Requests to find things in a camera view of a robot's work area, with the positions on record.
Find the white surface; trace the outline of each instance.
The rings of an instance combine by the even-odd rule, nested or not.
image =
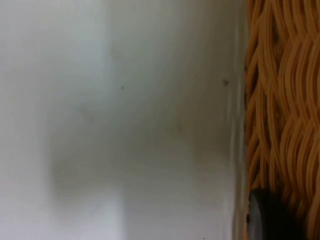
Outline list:
[[[241,237],[240,2],[2,0],[0,239]]]

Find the wicker basket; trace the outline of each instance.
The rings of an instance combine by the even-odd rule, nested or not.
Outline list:
[[[320,0],[247,0],[249,189],[276,193],[320,239]]]

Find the dark spot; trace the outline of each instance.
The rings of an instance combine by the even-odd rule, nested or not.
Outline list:
[[[224,79],[222,79],[222,83],[223,83],[223,85],[226,87],[226,86],[229,85],[230,81],[228,81],[228,80],[226,80],[226,79],[224,78]]]

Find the black object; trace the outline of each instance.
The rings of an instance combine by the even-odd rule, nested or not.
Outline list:
[[[278,198],[266,189],[250,193],[250,211],[246,218],[249,240],[306,240]]]

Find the tan wicker weave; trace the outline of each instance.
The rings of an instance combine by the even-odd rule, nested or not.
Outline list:
[[[268,188],[320,239],[320,0],[247,0],[249,189]]]

